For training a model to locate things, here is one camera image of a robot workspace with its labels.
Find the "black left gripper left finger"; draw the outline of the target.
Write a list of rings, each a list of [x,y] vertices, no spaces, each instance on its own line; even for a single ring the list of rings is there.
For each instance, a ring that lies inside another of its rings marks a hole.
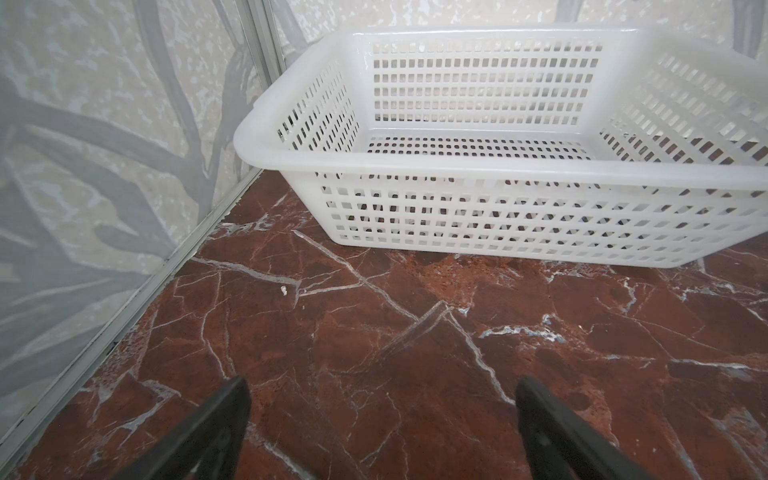
[[[118,479],[232,479],[251,409],[244,378],[229,380]]]

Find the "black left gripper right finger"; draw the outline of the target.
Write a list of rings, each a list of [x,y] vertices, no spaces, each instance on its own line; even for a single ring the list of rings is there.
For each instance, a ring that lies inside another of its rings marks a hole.
[[[518,431],[534,479],[650,479],[539,380],[515,390]]]

